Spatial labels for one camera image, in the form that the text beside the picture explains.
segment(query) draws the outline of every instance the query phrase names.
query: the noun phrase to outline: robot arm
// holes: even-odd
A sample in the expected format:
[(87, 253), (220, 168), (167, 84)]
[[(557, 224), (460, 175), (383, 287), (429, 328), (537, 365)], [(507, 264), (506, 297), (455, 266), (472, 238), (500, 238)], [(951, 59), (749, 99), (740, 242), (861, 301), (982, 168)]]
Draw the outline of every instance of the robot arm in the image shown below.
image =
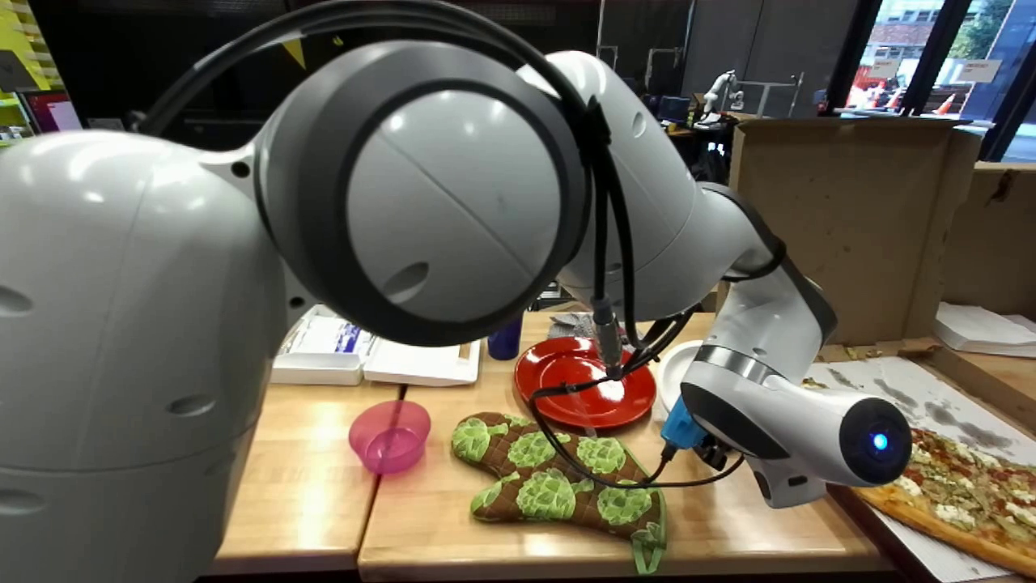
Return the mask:
[[(248, 43), (310, 20), (345, 22), (350, 6), (315, 4)], [(404, 6), (417, 12), (412, 26), (450, 12)], [(799, 478), (889, 480), (893, 465), (870, 478), (857, 469), (870, 457), (849, 450), (865, 404), (796, 390), (823, 339), (818, 296), (731, 197), (688, 178), (602, 63), (549, 63), (602, 107), (627, 193), (635, 256), (621, 266), (606, 239), (606, 301), (666, 317), (726, 276), (758, 276), (731, 287), (686, 374), (697, 422), (755, 465), (770, 502), (806, 499)], [(308, 297), (406, 344), (484, 337), (552, 276), (600, 301), (584, 138), (552, 90), (564, 88), (453, 43), (372, 43), (315, 72), (235, 153), (130, 132), (7, 151), (2, 580), (197, 576), (220, 546), (268, 362)], [(635, 301), (621, 270), (635, 273)], [(883, 443), (903, 454), (895, 419), (886, 429)]]
[[(610, 126), (608, 151), (631, 197), (635, 315), (678, 315), (727, 278), (715, 328), (678, 385), (693, 422), (677, 416), (745, 454), (770, 506), (810, 502), (825, 483), (867, 485), (899, 478), (909, 429), (893, 404), (799, 385), (835, 315), (784, 256), (784, 242), (726, 188), (697, 185), (659, 126), (643, 125), (640, 100), (606, 65), (577, 52), (549, 63), (584, 100), (602, 104)], [(593, 301), (589, 242), (593, 227), (559, 273), (582, 301)], [(621, 309), (619, 276), (608, 278), (608, 297)]]
[(711, 88), (706, 90), (706, 107), (701, 107), (701, 120), (707, 120), (715, 115), (715, 104), (726, 104), (727, 95), (736, 90), (737, 84), (737, 72), (720, 72), (715, 76)]

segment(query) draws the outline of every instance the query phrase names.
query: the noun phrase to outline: blue light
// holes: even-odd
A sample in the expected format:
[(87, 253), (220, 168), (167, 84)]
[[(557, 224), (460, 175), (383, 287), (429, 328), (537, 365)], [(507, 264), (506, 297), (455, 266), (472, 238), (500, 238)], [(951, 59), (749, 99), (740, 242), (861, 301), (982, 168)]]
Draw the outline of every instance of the blue light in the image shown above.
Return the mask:
[(875, 450), (886, 450), (886, 436), (870, 438)]

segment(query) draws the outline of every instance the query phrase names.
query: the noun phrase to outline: wooden table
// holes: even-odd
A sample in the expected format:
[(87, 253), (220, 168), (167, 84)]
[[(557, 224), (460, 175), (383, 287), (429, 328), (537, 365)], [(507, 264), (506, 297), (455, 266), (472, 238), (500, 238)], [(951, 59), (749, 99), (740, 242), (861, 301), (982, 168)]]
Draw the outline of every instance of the wooden table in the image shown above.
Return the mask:
[(272, 385), (213, 573), (355, 570), (374, 478), (350, 450), (354, 419), (385, 390)]
[[(546, 315), (531, 315), (525, 347), (546, 337)], [(477, 390), (406, 390), (406, 402), (433, 412), (427, 457), (383, 480), (365, 540), (362, 580), (564, 580), (635, 576), (631, 549), (565, 526), (479, 526), (470, 499), (492, 480), (450, 457), (450, 431), (472, 412), (507, 412), (514, 362), (483, 362)], [(659, 450), (654, 425), (621, 436), (649, 467)], [(677, 457), (666, 480), (706, 478), (693, 457)], [(750, 469), (706, 490), (663, 493), (669, 553), (663, 573), (865, 573), (889, 570), (876, 549), (829, 499), (772, 512)]]

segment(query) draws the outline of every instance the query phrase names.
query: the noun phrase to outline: cable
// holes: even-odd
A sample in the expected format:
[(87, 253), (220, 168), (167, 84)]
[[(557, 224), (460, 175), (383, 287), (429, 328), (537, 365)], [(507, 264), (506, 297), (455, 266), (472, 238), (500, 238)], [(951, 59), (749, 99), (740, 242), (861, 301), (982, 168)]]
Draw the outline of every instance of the cable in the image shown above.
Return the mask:
[[(290, 10), (284, 16), (274, 16), (243, 37), (235, 37), (233, 43), (220, 45), (216, 52), (205, 57), (188, 76), (182, 76), (159, 100), (154, 107), (140, 120), (140, 132), (165, 132), (172, 120), (177, 120), (177, 115), (210, 84), (216, 80), (223, 72), (229, 72), (235, 63), (268, 50), (268, 45), (280, 45), (287, 40), (297, 37), (315, 37), (315, 32), (333, 32), (333, 29), (391, 29), (391, 37), (440, 37), (450, 40), (455, 45), (477, 50), (477, 52), (492, 52), (492, 59), (507, 63), (507, 65), (528, 65), (535, 68), (552, 90), (557, 90), (557, 107), (565, 118), (577, 144), (579, 144), (579, 157), (584, 165), (584, 175), (593, 175), (593, 200), (596, 208), (596, 301), (606, 306), (606, 276), (608, 276), (608, 211), (616, 213), (616, 234), (619, 234), (619, 258), (621, 258), (621, 317), (625, 317), (625, 337), (635, 347), (635, 356), (625, 362), (621, 375), (640, 371), (643, 362), (649, 362), (686, 325), (688, 315), (663, 321), (663, 333), (654, 333), (654, 344), (643, 347), (636, 337), (636, 317), (635, 317), (635, 239), (631, 239), (631, 224), (627, 224), (627, 200), (621, 193), (621, 178), (616, 168), (616, 160), (608, 153), (608, 120), (600, 107), (600, 100), (582, 100), (579, 90), (535, 50), (528, 45), (521, 37), (514, 37), (511, 29), (470, 12), (464, 6), (450, 6), (450, 4), (427, 4), (427, 0), (412, 0), (412, 4), (383, 4), (383, 0), (327, 0), (327, 4), (310, 4), (300, 10)], [(600, 478), (593, 478), (582, 465), (577, 465), (564, 443), (557, 441), (557, 436), (546, 429), (543, 416), (537, 412), (537, 398), (546, 397), (569, 397), (572, 390), (543, 390), (531, 398), (531, 412), (537, 419), (537, 425), (543, 429), (546, 441), (552, 443), (552, 450), (569, 460), (569, 467), (577, 473), (582, 473), (593, 483), (602, 483)], [(672, 485), (701, 485), (701, 483), (715, 483), (720, 478), (727, 478), (731, 469), (711, 478), (711, 480), (693, 480), (693, 483), (672, 483)]]
[(549, 429), (549, 422), (543, 419), (541, 412), (541, 398), (552, 398), (552, 397), (572, 397), (572, 392), (584, 392), (593, 385), (600, 385), (606, 379), (589, 379), (589, 382), (577, 382), (577, 385), (549, 385), (549, 390), (537, 390), (531, 398), (528, 398), (528, 407), (531, 407), (531, 419), (537, 422), (541, 436), (546, 438), (546, 443), (557, 450), (557, 457), (579, 478), (579, 480), (589, 480), (593, 485), (602, 485), (602, 490), (697, 490), (697, 485), (707, 485), (707, 483), (719, 483), (726, 478), (731, 478), (745, 457), (737, 457), (731, 467), (726, 467), (720, 473), (715, 478), (706, 478), (706, 480), (684, 480), (684, 483), (657, 483), (657, 478), (663, 473), (663, 467), (677, 457), (677, 447), (672, 443), (663, 443), (659, 450), (659, 460), (654, 467), (654, 473), (647, 473), (643, 480), (636, 483), (616, 483), (616, 480), (606, 480), (600, 473), (593, 473), (589, 467), (582, 467), (577, 460), (577, 454), (569, 447), (559, 443), (557, 431)]

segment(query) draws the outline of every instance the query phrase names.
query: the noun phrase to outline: pizza box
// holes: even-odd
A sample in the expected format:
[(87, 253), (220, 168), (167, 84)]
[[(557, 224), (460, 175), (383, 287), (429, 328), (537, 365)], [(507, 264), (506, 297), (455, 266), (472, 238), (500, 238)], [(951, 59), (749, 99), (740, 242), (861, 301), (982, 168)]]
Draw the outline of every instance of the pizza box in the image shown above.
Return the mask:
[[(989, 361), (936, 339), (937, 301), (1036, 312), (1029, 175), (1005, 168), (1004, 178), (1004, 168), (975, 157), (976, 138), (937, 120), (745, 120), (736, 130), (731, 193), (770, 224), (838, 312), (823, 361), (899, 356), (937, 379), (903, 385), (906, 398), (921, 407), (951, 402), (961, 425), (1031, 447), (1036, 362), (996, 362), (1013, 375), (993, 375)], [(1010, 200), (1013, 211), (989, 208), (989, 197)], [(850, 490), (833, 495), (909, 576), (1004, 576), (933, 538), (903, 534)]]

